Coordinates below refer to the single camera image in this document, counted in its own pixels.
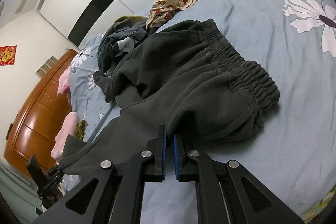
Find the dark grey sweatpants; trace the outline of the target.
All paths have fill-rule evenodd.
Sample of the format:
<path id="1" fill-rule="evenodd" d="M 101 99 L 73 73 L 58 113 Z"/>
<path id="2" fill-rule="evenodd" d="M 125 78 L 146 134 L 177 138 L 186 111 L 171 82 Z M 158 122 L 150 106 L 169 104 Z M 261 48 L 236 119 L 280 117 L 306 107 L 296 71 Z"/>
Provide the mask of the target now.
<path id="1" fill-rule="evenodd" d="M 66 140 L 59 164 L 66 174 L 85 177 L 103 160 L 127 162 L 159 126 L 194 143 L 250 138 L 280 98 L 267 71 L 241 57 L 212 19 L 152 34 L 111 76 L 96 71 L 93 79 L 120 115 L 92 143 Z"/>

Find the pile of dark clothes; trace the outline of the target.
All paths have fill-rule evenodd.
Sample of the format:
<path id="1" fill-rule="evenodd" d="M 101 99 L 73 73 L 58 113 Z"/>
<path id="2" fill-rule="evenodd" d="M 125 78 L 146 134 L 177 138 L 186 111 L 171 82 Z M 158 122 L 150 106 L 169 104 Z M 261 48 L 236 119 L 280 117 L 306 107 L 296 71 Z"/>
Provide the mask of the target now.
<path id="1" fill-rule="evenodd" d="M 147 17 L 122 16 L 104 34 L 97 50 L 98 68 L 106 73 L 121 59 L 139 46 L 150 32 L 146 30 Z"/>

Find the wooden headboard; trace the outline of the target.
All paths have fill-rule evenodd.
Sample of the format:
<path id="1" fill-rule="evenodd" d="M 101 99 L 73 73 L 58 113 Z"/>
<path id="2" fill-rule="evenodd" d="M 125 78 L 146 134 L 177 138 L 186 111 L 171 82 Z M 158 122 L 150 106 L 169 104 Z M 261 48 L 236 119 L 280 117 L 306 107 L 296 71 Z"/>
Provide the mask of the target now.
<path id="1" fill-rule="evenodd" d="M 71 112 L 67 96 L 57 96 L 59 77 L 76 54 L 75 50 L 68 50 L 40 79 L 7 134 L 3 156 L 22 176 L 30 177 L 26 164 L 32 155 L 36 156 L 42 170 L 56 164 L 51 150 L 65 117 Z"/>

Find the olive knitted garment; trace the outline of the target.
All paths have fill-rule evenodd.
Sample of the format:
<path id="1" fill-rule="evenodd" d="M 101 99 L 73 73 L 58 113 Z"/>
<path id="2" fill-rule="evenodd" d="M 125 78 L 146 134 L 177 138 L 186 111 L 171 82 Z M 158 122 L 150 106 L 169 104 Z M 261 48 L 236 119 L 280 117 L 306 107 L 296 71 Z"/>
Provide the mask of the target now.
<path id="1" fill-rule="evenodd" d="M 76 139 L 83 140 L 85 136 L 86 127 L 87 122 L 85 120 L 81 120 L 75 128 L 74 137 Z"/>

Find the pink fluffy blanket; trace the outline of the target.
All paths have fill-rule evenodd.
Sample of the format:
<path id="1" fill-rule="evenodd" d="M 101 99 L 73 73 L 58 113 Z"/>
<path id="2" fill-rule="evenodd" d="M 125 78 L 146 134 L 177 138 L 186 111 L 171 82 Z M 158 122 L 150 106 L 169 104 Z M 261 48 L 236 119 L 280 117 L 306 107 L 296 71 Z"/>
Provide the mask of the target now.
<path id="1" fill-rule="evenodd" d="M 55 137 L 55 145 L 51 151 L 51 157 L 57 163 L 62 158 L 64 146 L 68 135 L 73 136 L 79 123 L 79 117 L 76 112 L 70 112 L 64 119 L 63 125 Z"/>

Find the pink fluffy pillow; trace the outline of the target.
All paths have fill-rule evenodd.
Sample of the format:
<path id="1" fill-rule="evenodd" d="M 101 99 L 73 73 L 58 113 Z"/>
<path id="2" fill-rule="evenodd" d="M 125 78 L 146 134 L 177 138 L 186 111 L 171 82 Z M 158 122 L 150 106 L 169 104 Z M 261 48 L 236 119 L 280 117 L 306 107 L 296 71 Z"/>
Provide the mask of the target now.
<path id="1" fill-rule="evenodd" d="M 70 91 L 70 67 L 68 67 L 59 77 L 57 95 L 62 96 Z"/>

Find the blue floral duvet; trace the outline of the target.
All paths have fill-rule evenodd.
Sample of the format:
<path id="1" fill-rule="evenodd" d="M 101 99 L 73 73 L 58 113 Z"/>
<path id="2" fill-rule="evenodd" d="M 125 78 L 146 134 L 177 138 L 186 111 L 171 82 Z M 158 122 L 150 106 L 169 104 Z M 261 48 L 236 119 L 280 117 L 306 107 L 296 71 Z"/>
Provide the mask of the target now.
<path id="1" fill-rule="evenodd" d="M 280 98 L 252 137 L 196 148 L 241 162 L 305 223 L 335 223 L 335 1 L 200 0 L 156 33 L 208 19 L 267 71 Z"/>

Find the beige patterned garment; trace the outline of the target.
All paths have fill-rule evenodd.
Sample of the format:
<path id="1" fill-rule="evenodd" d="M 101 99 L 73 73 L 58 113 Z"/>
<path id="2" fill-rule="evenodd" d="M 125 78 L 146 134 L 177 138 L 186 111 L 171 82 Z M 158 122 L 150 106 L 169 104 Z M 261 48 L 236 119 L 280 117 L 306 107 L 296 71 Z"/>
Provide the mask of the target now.
<path id="1" fill-rule="evenodd" d="M 188 9 L 200 0 L 157 0 L 152 5 L 146 29 L 159 28 L 173 19 L 177 12 Z"/>

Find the wall picture frames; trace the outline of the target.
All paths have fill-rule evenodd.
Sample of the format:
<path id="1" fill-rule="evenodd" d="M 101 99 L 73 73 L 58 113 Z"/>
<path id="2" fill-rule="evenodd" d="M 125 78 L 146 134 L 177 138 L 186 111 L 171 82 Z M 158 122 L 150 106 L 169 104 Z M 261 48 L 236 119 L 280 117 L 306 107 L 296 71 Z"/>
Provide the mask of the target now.
<path id="1" fill-rule="evenodd" d="M 54 56 L 51 56 L 37 71 L 36 75 L 42 79 L 47 72 L 56 64 L 58 59 L 56 59 Z"/>

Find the red wall decoration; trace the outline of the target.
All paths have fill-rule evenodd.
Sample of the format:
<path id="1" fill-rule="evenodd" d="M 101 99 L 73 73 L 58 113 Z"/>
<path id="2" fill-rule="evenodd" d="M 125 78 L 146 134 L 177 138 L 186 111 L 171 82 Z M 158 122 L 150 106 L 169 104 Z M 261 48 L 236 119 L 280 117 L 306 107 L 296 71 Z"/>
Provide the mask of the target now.
<path id="1" fill-rule="evenodd" d="M 0 66 L 14 65 L 17 46 L 1 46 Z"/>

